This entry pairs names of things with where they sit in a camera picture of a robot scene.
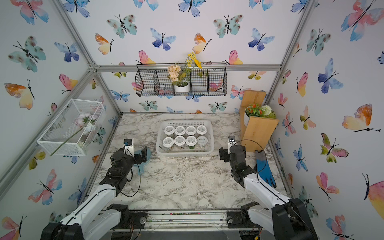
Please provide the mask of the yogurt cup without cap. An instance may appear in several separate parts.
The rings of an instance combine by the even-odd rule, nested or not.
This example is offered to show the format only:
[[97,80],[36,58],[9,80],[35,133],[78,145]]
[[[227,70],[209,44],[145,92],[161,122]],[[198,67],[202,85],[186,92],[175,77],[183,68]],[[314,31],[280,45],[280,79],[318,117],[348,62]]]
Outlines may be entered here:
[[200,148],[204,148],[208,144],[208,138],[206,136],[199,136],[197,138],[197,143]]

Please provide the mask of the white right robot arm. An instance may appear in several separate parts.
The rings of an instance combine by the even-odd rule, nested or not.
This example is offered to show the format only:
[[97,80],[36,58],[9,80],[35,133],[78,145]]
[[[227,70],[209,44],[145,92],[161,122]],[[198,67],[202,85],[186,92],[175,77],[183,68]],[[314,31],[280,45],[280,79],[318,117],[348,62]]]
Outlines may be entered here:
[[291,199],[276,191],[264,181],[260,171],[248,166],[246,147],[234,136],[228,137],[228,148],[220,148],[220,159],[231,166],[231,176],[244,189],[262,202],[242,207],[242,218],[274,235],[276,240],[317,240],[312,220],[305,204],[298,198]]

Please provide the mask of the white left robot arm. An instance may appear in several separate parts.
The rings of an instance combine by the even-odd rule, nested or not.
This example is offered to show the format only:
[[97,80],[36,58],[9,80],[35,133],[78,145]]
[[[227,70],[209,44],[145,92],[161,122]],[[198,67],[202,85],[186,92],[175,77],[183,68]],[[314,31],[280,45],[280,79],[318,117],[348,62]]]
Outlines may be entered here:
[[124,139],[123,147],[111,157],[111,167],[94,193],[72,213],[57,223],[49,223],[42,240],[100,240],[113,228],[140,229],[127,205],[112,204],[127,183],[133,180],[133,167],[151,158],[147,147],[134,151],[134,141]]

